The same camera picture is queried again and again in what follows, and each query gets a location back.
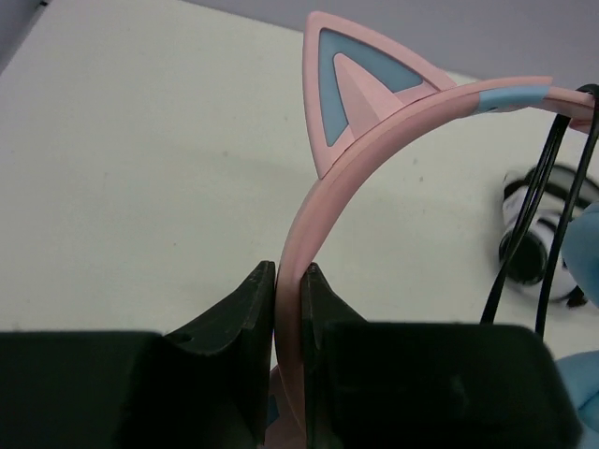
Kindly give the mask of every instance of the black cable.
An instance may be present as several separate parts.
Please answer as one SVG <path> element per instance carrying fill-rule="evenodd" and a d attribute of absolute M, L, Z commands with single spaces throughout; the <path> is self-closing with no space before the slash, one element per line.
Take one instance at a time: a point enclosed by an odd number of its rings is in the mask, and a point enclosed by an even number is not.
<path fill-rule="evenodd" d="M 563 115 L 558 115 L 553 121 L 545 146 L 541 152 L 539 163 L 534 170 L 529 188 L 524 197 L 522 208 L 520 209 L 516 224 L 512 230 L 512 235 L 508 241 L 504 261 L 499 270 L 499 274 L 495 278 L 495 282 L 490 289 L 489 297 L 487 298 L 487 303 L 485 304 L 485 309 L 483 310 L 480 319 L 481 324 L 492 324 L 495 320 L 495 314 L 499 307 L 499 301 L 504 289 L 505 279 L 507 278 L 509 264 L 533 221 L 534 214 L 536 213 L 545 191 L 551 168 L 553 167 L 562 143 L 563 135 L 565 134 L 569 123 L 570 118 Z"/>
<path fill-rule="evenodd" d="M 547 310 L 549 304 L 549 294 L 551 292 L 551 284 L 553 283 L 553 276 L 555 268 L 557 266 L 558 258 L 560 256 L 560 249 L 562 248 L 563 237 L 565 235 L 566 228 L 572 218 L 572 212 L 576 205 L 580 188 L 583 182 L 587 178 L 587 170 L 589 169 L 589 163 L 591 162 L 592 153 L 599 138 L 599 86 L 596 84 L 587 84 L 578 89 L 581 92 L 592 94 L 595 104 L 592 112 L 591 129 L 587 136 L 587 141 L 584 145 L 584 150 L 580 155 L 580 162 L 578 163 L 578 169 L 576 176 L 572 182 L 572 187 L 563 205 L 562 216 L 558 222 L 553 242 L 551 243 L 551 249 L 549 250 L 549 258 L 547 263 L 547 269 L 545 272 L 545 278 L 541 286 L 541 295 L 539 296 L 539 304 L 536 310 L 536 320 L 534 324 L 534 330 L 537 334 L 543 337 L 545 333 L 545 321 L 547 318 Z"/>

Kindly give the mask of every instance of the blue band section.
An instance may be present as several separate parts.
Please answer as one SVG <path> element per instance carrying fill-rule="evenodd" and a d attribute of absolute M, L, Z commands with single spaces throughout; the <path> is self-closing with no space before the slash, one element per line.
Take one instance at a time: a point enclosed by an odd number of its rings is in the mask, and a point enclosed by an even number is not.
<path fill-rule="evenodd" d="M 274 396 L 269 396 L 269 409 L 267 411 L 266 427 L 270 426 L 277 419 L 279 419 L 279 408 L 277 407 L 277 400 Z"/>
<path fill-rule="evenodd" d="M 549 92 L 546 84 L 535 86 L 501 87 L 483 91 L 475 114 L 482 114 L 496 109 L 510 107 L 526 107 L 541 103 Z"/>
<path fill-rule="evenodd" d="M 333 63 L 337 53 L 364 67 L 393 93 L 416 87 L 423 81 L 416 72 L 374 47 L 323 29 L 318 42 L 318 91 L 325 139 L 329 146 L 335 143 L 348 125 Z"/>

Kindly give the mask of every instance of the cat ear headphones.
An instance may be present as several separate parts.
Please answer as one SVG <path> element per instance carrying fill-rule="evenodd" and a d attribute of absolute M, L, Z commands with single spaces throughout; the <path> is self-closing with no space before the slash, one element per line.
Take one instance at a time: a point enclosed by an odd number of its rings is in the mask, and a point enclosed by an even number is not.
<path fill-rule="evenodd" d="M 521 200 L 503 263 L 483 311 L 493 322 L 510 262 L 539 208 L 563 134 L 568 127 L 589 134 L 564 209 L 549 245 L 535 329 L 543 335 L 554 268 L 576 207 L 597 139 L 599 89 L 551 86 L 549 77 L 484 80 L 457 86 L 449 76 L 391 39 L 357 23 L 316 12 L 308 18 L 303 44 L 303 95 L 308 136 L 318 179 L 289 230 L 280 260 L 275 301 L 279 362 L 270 377 L 277 416 L 266 447 L 294 446 L 289 429 L 305 432 L 300 332 L 300 280 L 358 188 L 393 154 L 456 119 L 488 112 L 537 108 L 557 115 Z"/>
<path fill-rule="evenodd" d="M 535 170 L 536 167 L 533 167 L 528 172 L 510 171 L 505 175 L 502 207 L 505 231 L 500 240 L 498 252 L 501 262 L 505 259 L 505 251 L 514 232 L 518 214 L 531 186 Z M 523 295 L 539 298 L 541 284 L 547 271 L 551 244 L 575 176 L 576 171 L 569 166 L 555 164 L 551 169 L 533 221 L 507 271 L 508 284 Z M 580 216 L 582 211 L 597 201 L 599 201 L 599 186 L 587 177 L 582 183 L 576 199 L 572 219 Z M 584 293 L 572 277 L 561 254 L 553 275 L 549 299 L 553 302 L 565 302 L 571 308 L 587 303 Z"/>

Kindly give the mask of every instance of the white surface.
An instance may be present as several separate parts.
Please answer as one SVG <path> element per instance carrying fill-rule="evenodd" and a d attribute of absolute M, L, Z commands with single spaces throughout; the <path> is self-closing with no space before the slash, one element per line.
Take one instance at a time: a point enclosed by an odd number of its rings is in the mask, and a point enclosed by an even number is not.
<path fill-rule="evenodd" d="M 278 261 L 315 179 L 300 65 L 299 33 L 177 0 L 54 0 L 0 78 L 0 328 L 169 331 Z M 403 150 L 317 257 L 333 288 L 371 319 L 477 320 L 501 181 L 551 120 L 474 117 Z M 549 315 L 556 355 L 597 347 L 593 307 Z M 506 292 L 499 317 L 534 306 Z"/>

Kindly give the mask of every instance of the pink headband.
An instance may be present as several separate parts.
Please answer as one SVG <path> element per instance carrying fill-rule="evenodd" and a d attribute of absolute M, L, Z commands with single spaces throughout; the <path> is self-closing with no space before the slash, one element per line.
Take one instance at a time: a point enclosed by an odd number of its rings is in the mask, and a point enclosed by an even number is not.
<path fill-rule="evenodd" d="M 282 381 L 301 429 L 300 280 L 352 196 L 393 154 L 458 118 L 533 107 L 569 116 L 571 127 L 588 132 L 592 97 L 550 84 L 548 77 L 518 77 L 456 86 L 445 72 L 387 37 L 329 14 L 310 15 L 303 91 L 318 180 L 291 225 L 279 265 L 274 327 L 279 368 L 271 374 L 272 394 L 281 396 Z"/>

